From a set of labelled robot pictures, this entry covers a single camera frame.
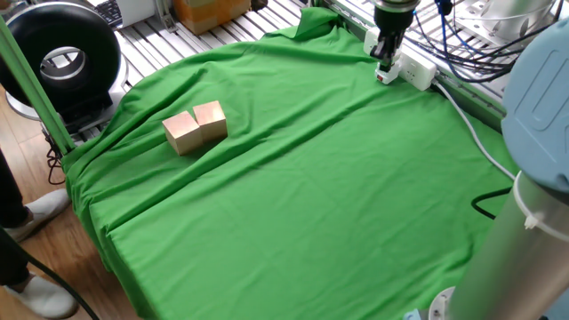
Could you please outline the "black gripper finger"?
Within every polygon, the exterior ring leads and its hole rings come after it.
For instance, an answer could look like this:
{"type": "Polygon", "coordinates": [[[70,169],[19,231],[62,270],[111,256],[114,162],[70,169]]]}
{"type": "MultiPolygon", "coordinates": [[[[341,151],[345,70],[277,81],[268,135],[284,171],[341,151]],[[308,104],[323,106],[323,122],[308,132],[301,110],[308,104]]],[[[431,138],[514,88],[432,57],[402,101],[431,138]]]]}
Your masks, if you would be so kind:
{"type": "Polygon", "coordinates": [[[372,47],[370,55],[379,61],[380,71],[389,72],[392,69],[403,37],[403,33],[379,34],[378,43],[372,47]]]}

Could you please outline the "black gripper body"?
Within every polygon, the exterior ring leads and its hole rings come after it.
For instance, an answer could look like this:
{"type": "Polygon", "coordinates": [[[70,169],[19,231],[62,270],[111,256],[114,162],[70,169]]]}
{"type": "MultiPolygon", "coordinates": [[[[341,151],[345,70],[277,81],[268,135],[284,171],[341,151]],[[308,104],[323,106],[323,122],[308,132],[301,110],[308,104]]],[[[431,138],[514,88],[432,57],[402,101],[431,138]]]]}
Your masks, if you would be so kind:
{"type": "Polygon", "coordinates": [[[402,39],[405,31],[413,22],[413,11],[413,8],[404,8],[399,12],[390,12],[384,8],[375,7],[374,22],[380,30],[378,39],[402,39]]]}

